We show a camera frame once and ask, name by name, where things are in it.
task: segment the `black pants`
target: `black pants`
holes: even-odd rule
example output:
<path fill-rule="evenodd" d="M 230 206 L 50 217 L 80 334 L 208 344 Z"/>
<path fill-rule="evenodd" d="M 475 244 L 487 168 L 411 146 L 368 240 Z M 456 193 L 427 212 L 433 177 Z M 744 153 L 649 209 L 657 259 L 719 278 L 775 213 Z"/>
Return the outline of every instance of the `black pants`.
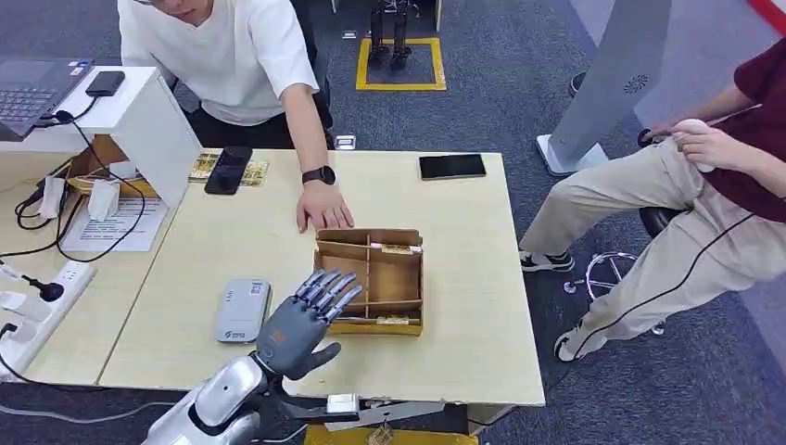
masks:
<path fill-rule="evenodd" d="M 199 107 L 193 113 L 185 113 L 202 146 L 224 148 L 225 146 L 250 146 L 253 148 L 294 148 L 286 115 L 279 114 L 267 121 L 246 127 L 232 125 L 210 116 Z"/>

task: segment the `gray stand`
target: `gray stand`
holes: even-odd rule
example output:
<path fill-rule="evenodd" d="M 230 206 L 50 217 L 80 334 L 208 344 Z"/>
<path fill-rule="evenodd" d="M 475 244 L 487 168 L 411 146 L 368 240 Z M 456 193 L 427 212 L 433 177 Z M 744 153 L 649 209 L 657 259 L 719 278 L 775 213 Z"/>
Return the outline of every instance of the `gray stand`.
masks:
<path fill-rule="evenodd" d="M 660 77 L 671 0 L 615 2 L 598 52 L 576 97 L 551 135 L 538 137 L 555 176 L 608 161 L 597 144 Z"/>

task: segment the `khaki pants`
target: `khaki pants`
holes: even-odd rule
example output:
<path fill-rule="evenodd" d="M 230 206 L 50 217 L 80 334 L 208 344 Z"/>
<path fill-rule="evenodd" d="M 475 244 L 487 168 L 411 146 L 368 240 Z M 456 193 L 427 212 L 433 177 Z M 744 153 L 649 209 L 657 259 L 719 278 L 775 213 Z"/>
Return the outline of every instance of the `khaki pants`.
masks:
<path fill-rule="evenodd" d="M 710 247 L 679 289 L 631 311 L 588 340 L 592 331 L 676 286 L 704 246 L 749 215 L 721 196 L 666 139 L 555 185 L 519 246 L 558 255 L 602 218 L 642 207 L 690 211 L 672 220 L 608 295 L 592 302 L 577 334 L 565 345 L 568 352 L 576 353 L 585 341 L 580 355 L 607 340 L 633 338 L 672 313 L 786 272 L 786 224 L 754 216 Z"/>

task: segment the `laptop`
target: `laptop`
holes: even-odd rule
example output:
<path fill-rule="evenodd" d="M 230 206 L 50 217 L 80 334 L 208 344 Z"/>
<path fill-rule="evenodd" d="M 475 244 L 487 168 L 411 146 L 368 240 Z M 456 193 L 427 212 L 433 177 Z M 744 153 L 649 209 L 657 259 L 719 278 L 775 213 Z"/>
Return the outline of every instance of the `laptop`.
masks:
<path fill-rule="evenodd" d="M 90 58 L 0 57 L 0 141 L 23 141 L 92 66 Z"/>

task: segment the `laptop keyboard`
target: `laptop keyboard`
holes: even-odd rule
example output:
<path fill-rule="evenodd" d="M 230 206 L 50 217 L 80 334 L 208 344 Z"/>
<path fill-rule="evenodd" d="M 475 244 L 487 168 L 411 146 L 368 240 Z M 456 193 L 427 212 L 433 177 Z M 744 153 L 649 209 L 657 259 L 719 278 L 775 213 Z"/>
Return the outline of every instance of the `laptop keyboard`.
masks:
<path fill-rule="evenodd" d="M 0 87 L 0 121 L 14 123 L 37 120 L 55 95 L 54 89 Z"/>

